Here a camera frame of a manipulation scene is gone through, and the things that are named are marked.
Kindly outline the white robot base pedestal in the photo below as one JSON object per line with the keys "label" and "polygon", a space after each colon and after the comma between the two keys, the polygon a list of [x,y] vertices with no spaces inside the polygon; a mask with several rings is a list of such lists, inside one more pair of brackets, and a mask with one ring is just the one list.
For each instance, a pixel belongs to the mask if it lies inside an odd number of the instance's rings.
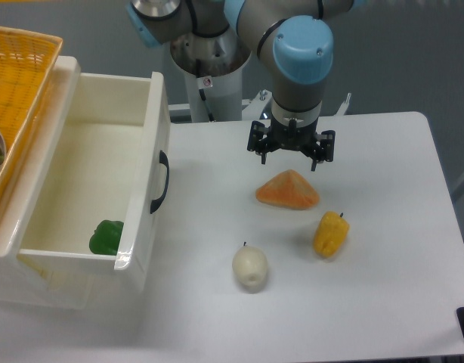
{"label": "white robot base pedestal", "polygon": [[250,51],[232,29],[216,37],[179,36],[170,53],[184,76],[194,123],[242,119],[243,68]]}

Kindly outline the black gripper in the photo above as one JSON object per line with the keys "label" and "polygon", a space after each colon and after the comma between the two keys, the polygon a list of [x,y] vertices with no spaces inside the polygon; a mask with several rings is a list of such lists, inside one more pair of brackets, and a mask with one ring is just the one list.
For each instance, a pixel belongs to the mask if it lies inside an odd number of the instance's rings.
{"label": "black gripper", "polygon": [[265,165],[267,155],[280,149],[300,151],[311,159],[311,171],[323,162],[332,162],[336,132],[327,130],[316,133],[320,115],[320,103],[306,111],[286,110],[276,101],[271,104],[271,124],[266,126],[258,120],[252,121],[247,151],[261,157]]}

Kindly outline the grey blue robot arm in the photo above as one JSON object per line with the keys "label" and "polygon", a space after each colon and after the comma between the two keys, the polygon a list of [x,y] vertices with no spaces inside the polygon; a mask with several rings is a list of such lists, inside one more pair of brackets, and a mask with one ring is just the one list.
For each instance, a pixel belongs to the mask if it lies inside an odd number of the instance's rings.
{"label": "grey blue robot arm", "polygon": [[273,79],[268,125],[251,125],[247,148],[266,157],[291,150],[313,164],[333,160],[335,132],[317,131],[326,78],[333,64],[333,34],[323,3],[305,1],[130,1],[126,10],[147,47],[168,45],[175,65],[190,79],[193,110],[219,121],[222,101],[240,91],[218,81],[241,72],[256,56]]}

